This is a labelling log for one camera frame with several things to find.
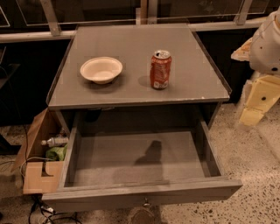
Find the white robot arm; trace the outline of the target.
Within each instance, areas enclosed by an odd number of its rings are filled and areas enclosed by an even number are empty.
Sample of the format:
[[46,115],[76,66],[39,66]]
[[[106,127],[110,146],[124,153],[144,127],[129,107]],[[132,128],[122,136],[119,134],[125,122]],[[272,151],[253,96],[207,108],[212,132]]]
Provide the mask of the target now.
[[280,8],[270,13],[253,37],[231,54],[233,60],[248,61],[260,76],[250,82],[250,92],[240,123],[257,125],[280,98]]

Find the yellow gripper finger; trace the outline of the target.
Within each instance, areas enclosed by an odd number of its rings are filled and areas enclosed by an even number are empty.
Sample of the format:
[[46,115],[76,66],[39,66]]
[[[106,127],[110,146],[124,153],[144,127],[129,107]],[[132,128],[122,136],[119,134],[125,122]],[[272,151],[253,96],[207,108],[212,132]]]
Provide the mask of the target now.
[[279,99],[279,76],[264,75],[257,78],[252,83],[248,99],[241,113],[240,122],[246,126],[256,126]]

